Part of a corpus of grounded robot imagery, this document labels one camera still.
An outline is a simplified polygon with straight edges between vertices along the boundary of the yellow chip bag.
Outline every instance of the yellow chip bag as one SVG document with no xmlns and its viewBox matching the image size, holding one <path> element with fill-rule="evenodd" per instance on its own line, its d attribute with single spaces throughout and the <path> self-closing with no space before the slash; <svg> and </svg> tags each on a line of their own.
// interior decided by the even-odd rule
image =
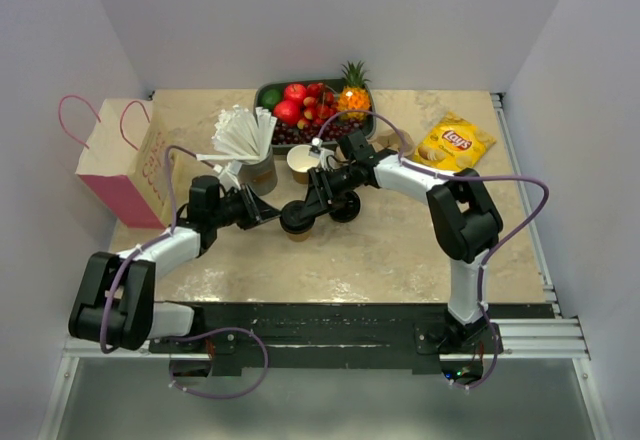
<svg viewBox="0 0 640 440">
<path fill-rule="evenodd" d="M 473 167 L 494 143 L 492 135 L 448 112 L 420 143 L 413 161 L 458 172 Z"/>
</svg>

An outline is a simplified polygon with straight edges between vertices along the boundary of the black tray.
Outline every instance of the black tray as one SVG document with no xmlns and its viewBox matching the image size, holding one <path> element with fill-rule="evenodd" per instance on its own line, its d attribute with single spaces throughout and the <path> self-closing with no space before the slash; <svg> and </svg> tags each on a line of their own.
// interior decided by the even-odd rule
<svg viewBox="0 0 640 440">
<path fill-rule="evenodd" d="M 335 90 L 337 92 L 336 95 L 339 95 L 342 89 L 346 85 L 344 79 L 342 78 L 330 78 L 330 79 L 324 79 L 324 80 L 292 80 L 289 82 L 267 83 L 266 85 L 263 85 L 262 87 L 260 87 L 256 92 L 256 97 L 253 101 L 253 110 L 255 111 L 255 109 L 260 106 L 258 102 L 260 101 L 260 97 L 266 90 L 271 90 L 272 88 L 275 88 L 276 90 L 280 91 L 280 93 L 284 94 L 284 89 L 287 86 L 291 85 L 292 83 L 300 83 L 306 87 L 312 83 L 318 83 L 318 82 L 322 82 L 325 85 L 327 85 L 329 88 Z M 365 86 L 364 88 L 369 94 L 369 99 L 371 100 L 370 110 L 372 112 L 375 112 L 371 90 L 369 90 L 368 86 Z M 375 131 L 375 125 L 376 125 L 375 117 L 372 115 L 367 115 L 367 117 L 364 119 L 364 122 L 362 122 L 362 127 L 360 128 L 364 133 L 365 137 L 370 138 L 373 135 L 373 132 Z M 293 147 L 295 147 L 296 145 L 299 145 L 299 144 L 273 145 L 273 153 L 275 155 L 286 155 L 287 152 L 291 150 Z M 337 142 L 323 142 L 322 146 L 335 150 L 338 144 Z"/>
</svg>

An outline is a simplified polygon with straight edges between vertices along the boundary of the metal cup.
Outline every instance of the metal cup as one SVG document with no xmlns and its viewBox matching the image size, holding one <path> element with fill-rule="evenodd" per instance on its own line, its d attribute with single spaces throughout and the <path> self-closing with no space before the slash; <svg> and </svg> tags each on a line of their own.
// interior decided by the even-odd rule
<svg viewBox="0 0 640 440">
<path fill-rule="evenodd" d="M 269 148 L 267 157 L 258 163 L 242 162 L 238 180 L 251 187 L 258 196 L 263 196 L 273 191 L 278 185 L 273 147 Z"/>
</svg>

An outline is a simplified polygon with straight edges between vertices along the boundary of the wire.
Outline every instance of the wire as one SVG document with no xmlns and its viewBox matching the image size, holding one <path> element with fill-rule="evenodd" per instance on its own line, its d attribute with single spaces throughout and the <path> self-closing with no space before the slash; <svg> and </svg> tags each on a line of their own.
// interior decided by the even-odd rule
<svg viewBox="0 0 640 440">
<path fill-rule="evenodd" d="M 213 359 L 216 356 L 216 347 L 213 344 L 213 342 L 208 338 L 205 340 L 205 346 L 207 347 L 207 354 L 209 355 L 209 360 L 213 362 Z"/>
<path fill-rule="evenodd" d="M 184 212 L 184 209 L 187 208 L 187 204 L 185 203 L 184 205 L 182 205 L 179 209 L 178 212 L 176 213 L 176 218 L 181 218 L 182 217 L 182 212 Z"/>
<path fill-rule="evenodd" d="M 177 208 L 175 192 L 173 190 L 173 182 L 171 181 L 171 162 L 170 162 L 170 156 L 169 156 L 169 153 L 171 152 L 171 150 L 178 150 L 180 152 L 186 153 L 187 155 L 193 158 L 196 158 L 195 153 L 187 150 L 184 147 L 180 147 L 178 145 L 169 145 L 164 152 L 164 173 L 167 179 L 169 200 L 171 201 L 171 226 L 169 228 L 169 232 L 165 232 L 162 235 L 152 240 L 149 240 L 143 245 L 138 246 L 120 264 L 120 268 L 118 268 L 118 271 L 116 272 L 116 275 L 113 278 L 113 282 L 111 283 L 111 288 L 109 288 L 109 292 L 107 293 L 107 298 L 104 304 L 104 311 L 102 312 L 102 321 L 100 323 L 100 350 L 102 350 L 102 353 L 104 354 L 109 354 L 117 350 L 117 347 L 109 347 L 109 345 L 107 344 L 107 331 L 109 326 L 109 315 L 111 314 L 111 308 L 113 307 L 113 300 L 114 300 L 116 291 L 120 286 L 120 282 L 122 281 L 124 272 L 127 270 L 127 268 L 129 268 L 129 265 L 131 264 L 131 262 L 143 251 L 147 250 L 149 247 L 152 247 L 153 245 L 156 245 L 162 242 L 163 240 L 166 240 L 167 238 L 170 238 L 173 235 L 173 232 L 175 231 L 176 225 L 178 223 L 178 208 Z M 213 168 L 213 164 L 209 162 L 203 162 L 203 163 Z"/>
<path fill-rule="evenodd" d="M 253 385 L 245 388 L 244 390 L 240 390 L 239 392 L 236 392 L 236 393 L 228 393 L 228 394 L 205 393 L 199 390 L 194 390 L 192 388 L 185 387 L 184 385 L 181 385 L 180 383 L 178 383 L 178 381 L 176 380 L 173 368 L 170 367 L 169 378 L 171 379 L 171 386 L 174 386 L 185 393 L 195 395 L 196 397 L 208 398 L 211 400 L 230 400 L 232 398 L 243 397 L 244 395 L 247 395 L 253 392 L 256 388 L 258 388 L 262 383 L 262 381 L 267 376 L 267 372 L 269 371 L 269 354 L 267 353 L 267 347 L 264 344 L 264 342 L 260 340 L 260 338 L 252 331 L 246 330 L 240 327 L 224 327 L 224 328 L 217 328 L 215 330 L 211 330 L 210 332 L 207 332 L 207 333 L 201 333 L 200 335 L 194 335 L 193 337 L 171 337 L 169 338 L 169 340 L 174 342 L 195 342 L 202 339 L 208 339 L 209 337 L 212 337 L 213 335 L 217 335 L 219 333 L 228 333 L 228 332 L 244 333 L 250 336 L 256 341 L 256 343 L 260 347 L 260 350 L 262 350 L 262 357 L 264 359 L 262 372 L 260 373 L 260 377 L 258 377 L 258 380 L 256 380 L 253 383 Z"/>
<path fill-rule="evenodd" d="M 537 185 L 538 187 L 540 187 L 542 189 L 542 199 L 540 200 L 540 202 L 538 203 L 536 208 L 533 209 L 533 211 L 522 222 L 520 222 L 513 230 L 511 230 L 511 232 L 509 232 L 507 235 L 505 235 L 493 248 L 489 249 L 489 251 L 484 255 L 484 257 L 482 257 L 482 260 L 480 261 L 480 265 L 479 265 L 479 269 L 478 269 L 477 301 L 478 301 L 478 308 L 479 308 L 479 310 L 480 310 L 480 312 L 482 314 L 482 317 L 484 318 L 485 322 L 487 323 L 489 331 L 491 332 L 491 338 L 493 339 L 493 358 L 491 360 L 491 365 L 489 366 L 489 369 L 487 370 L 487 373 L 485 375 L 483 375 L 483 377 L 481 379 L 479 379 L 479 380 L 477 380 L 477 381 L 475 381 L 475 382 L 473 382 L 472 384 L 469 384 L 469 385 L 454 384 L 456 387 L 464 388 L 466 390 L 477 388 L 480 385 L 482 385 L 484 382 L 487 381 L 487 379 L 491 376 L 491 374 L 493 373 L 494 369 L 496 368 L 496 364 L 498 363 L 498 351 L 500 349 L 500 339 L 498 337 L 498 332 L 496 331 L 495 326 L 491 323 L 491 318 L 489 317 L 487 309 L 485 308 L 485 303 L 484 303 L 484 299 L 483 299 L 483 296 L 482 296 L 482 285 L 483 285 L 483 282 L 484 282 L 484 269 L 485 269 L 487 263 L 489 262 L 489 259 L 505 243 L 507 243 L 509 240 L 511 240 L 524 227 L 529 225 L 529 223 L 531 223 L 531 221 L 536 216 L 538 216 L 540 211 L 542 211 L 544 206 L 547 204 L 547 201 L 549 200 L 549 187 L 543 181 L 538 180 L 537 178 L 533 178 L 533 177 L 529 177 L 529 176 L 525 176 L 525 175 L 492 175 L 492 176 L 487 176 L 487 177 L 459 177 L 459 176 L 455 176 L 455 175 L 447 175 L 447 174 L 444 174 L 444 173 L 440 173 L 440 171 L 432 170 L 432 169 L 429 169 L 429 168 L 424 167 L 422 165 L 419 165 L 419 164 L 417 164 L 415 162 L 411 162 L 410 160 L 407 160 L 406 158 L 404 158 L 402 156 L 402 154 L 404 152 L 406 152 L 407 149 L 408 149 L 407 141 L 404 138 L 404 135 L 402 134 L 402 132 L 390 120 L 388 120 L 387 118 L 383 117 L 379 113 L 371 112 L 369 110 L 345 110 L 343 112 L 336 113 L 335 115 L 333 115 L 333 116 L 331 116 L 331 117 L 329 117 L 327 119 L 325 124 L 322 126 L 322 128 L 318 132 L 318 138 L 322 137 L 322 133 L 324 132 L 324 129 L 327 127 L 327 125 L 329 125 L 329 123 L 334 121 L 338 116 L 340 116 L 340 115 L 342 115 L 344 113 L 351 113 L 351 112 L 354 112 L 354 113 L 365 113 L 367 115 L 374 116 L 374 117 L 382 120 L 387 125 L 389 125 L 391 127 L 391 129 L 398 135 L 398 138 L 400 138 L 400 140 L 402 141 L 402 148 L 400 148 L 400 150 L 398 151 L 398 161 L 400 162 L 401 165 L 404 165 L 405 167 L 409 168 L 410 170 L 413 170 L 413 171 L 419 172 L 419 173 L 423 173 L 425 175 L 429 175 L 429 176 L 431 176 L 433 178 L 436 178 L 436 179 L 437 178 L 441 178 L 443 180 L 450 180 L 450 181 L 453 181 L 453 182 L 504 182 L 504 181 L 515 181 L 515 182 L 531 183 L 533 185 Z"/>
<path fill-rule="evenodd" d="M 329 167 L 331 170 L 335 170 L 336 168 L 332 167 L 331 165 L 329 165 L 329 161 L 328 160 L 330 158 L 332 158 L 333 161 L 336 162 L 336 164 L 338 164 L 338 165 L 347 165 L 349 163 L 349 162 L 343 162 L 341 160 L 338 160 L 335 155 L 328 155 L 327 156 L 327 167 Z"/>
<path fill-rule="evenodd" d="M 482 357 L 484 357 L 484 343 L 480 341 L 473 346 L 473 356 L 471 357 L 471 360 L 469 360 L 469 365 L 467 365 L 467 367 L 471 367 L 473 364 L 473 361 L 478 356 L 478 350 L 480 350 L 480 363 L 482 363 Z"/>
<path fill-rule="evenodd" d="M 107 299 L 105 301 L 105 306 L 104 306 L 104 312 L 102 314 L 102 322 L 100 323 L 100 350 L 102 350 L 102 353 L 104 354 L 109 354 L 115 350 L 117 350 L 117 347 L 109 347 L 107 345 L 107 330 L 108 330 L 108 324 L 109 324 L 109 314 L 111 313 L 111 308 L 113 307 L 113 300 L 115 297 L 115 293 L 118 290 L 118 287 L 120 286 L 120 282 L 122 280 L 122 277 L 124 275 L 124 272 L 127 270 L 127 268 L 129 267 L 129 264 L 133 261 L 134 258 L 136 258 L 138 255 L 140 255 L 144 250 L 146 250 L 147 248 L 167 239 L 170 238 L 173 235 L 173 232 L 176 229 L 176 225 L 178 223 L 178 208 L 177 208 L 177 202 L 176 202 L 176 196 L 175 196 L 175 192 L 173 189 L 173 182 L 171 181 L 171 165 L 170 165 L 170 156 L 169 153 L 171 152 L 171 150 L 178 150 L 180 152 L 186 153 L 187 155 L 196 158 L 196 155 L 187 150 L 184 147 L 180 147 L 178 145 L 169 145 L 167 147 L 167 149 L 164 152 L 164 173 L 167 179 L 167 186 L 168 186 L 168 190 L 169 190 L 169 200 L 171 202 L 171 227 L 169 229 L 169 232 L 165 232 L 162 235 L 154 238 L 153 240 L 148 241 L 147 243 L 137 247 L 136 249 L 134 249 L 128 256 L 127 258 L 125 258 L 125 260 L 122 262 L 122 264 L 120 265 L 120 268 L 118 268 L 118 271 L 116 272 L 116 275 L 113 279 L 113 282 L 111 283 L 111 288 L 109 289 L 109 292 L 107 293 Z M 213 168 L 213 165 L 209 162 L 202 162 L 206 165 L 208 165 L 209 167 Z M 211 337 L 213 335 L 216 335 L 218 333 L 224 333 L 224 332 L 240 332 L 240 333 L 245 333 L 247 335 L 249 335 L 251 338 L 253 338 L 257 343 L 258 346 L 260 346 L 260 349 L 262 350 L 262 354 L 264 356 L 264 367 L 262 370 L 262 373 L 260 375 L 260 377 L 258 378 L 258 380 L 251 385 L 250 387 L 237 392 L 237 393 L 233 393 L 233 394 L 210 394 L 210 393 L 204 393 L 204 392 L 199 392 L 197 390 L 193 390 L 190 388 L 187 388 L 185 386 L 180 385 L 177 380 L 175 379 L 175 375 L 173 372 L 173 369 L 171 368 L 171 366 L 169 367 L 169 376 L 171 378 L 172 381 L 172 385 L 177 386 L 180 390 L 182 390 L 183 392 L 189 393 L 191 395 L 195 395 L 197 397 L 202 397 L 202 398 L 210 398 L 210 399 L 218 399 L 218 400 L 225 400 L 225 399 L 231 399 L 231 398 L 238 398 L 238 397 L 242 397 L 248 393 L 253 392 L 256 388 L 258 388 L 258 386 L 262 383 L 262 381 L 264 380 L 264 378 L 267 376 L 267 371 L 269 368 L 269 355 L 267 353 L 267 347 L 265 346 L 264 342 L 262 342 L 262 340 L 260 340 L 260 338 L 258 338 L 258 336 L 256 334 L 254 334 L 253 332 L 249 331 L 249 330 L 245 330 L 244 328 L 238 328 L 238 327 L 224 327 L 224 328 L 218 328 L 216 330 L 212 330 L 210 332 L 207 333 L 203 333 L 201 335 L 196 335 L 193 337 L 171 337 L 171 340 L 175 341 L 175 342 L 193 342 L 196 340 L 201 340 L 203 338 L 208 338 Z M 212 356 L 212 352 L 209 350 L 209 346 L 207 345 L 207 352 L 209 353 L 210 358 L 213 359 Z"/>
</svg>

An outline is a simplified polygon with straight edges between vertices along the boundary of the pineapple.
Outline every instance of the pineapple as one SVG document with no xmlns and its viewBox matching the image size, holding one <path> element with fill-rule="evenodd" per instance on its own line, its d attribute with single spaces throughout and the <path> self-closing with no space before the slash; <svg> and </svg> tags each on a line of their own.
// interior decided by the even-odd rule
<svg viewBox="0 0 640 440">
<path fill-rule="evenodd" d="M 358 62 L 357 65 L 347 62 L 347 65 L 342 65 L 342 73 L 347 86 L 340 93 L 337 108 L 339 112 L 344 112 L 345 110 L 369 110 L 371 108 L 371 99 L 364 88 L 369 80 L 364 78 L 364 74 L 367 71 L 362 69 L 363 66 L 364 62 Z M 362 121 L 365 116 L 364 113 L 352 112 L 345 113 L 341 118 L 343 120 Z"/>
</svg>

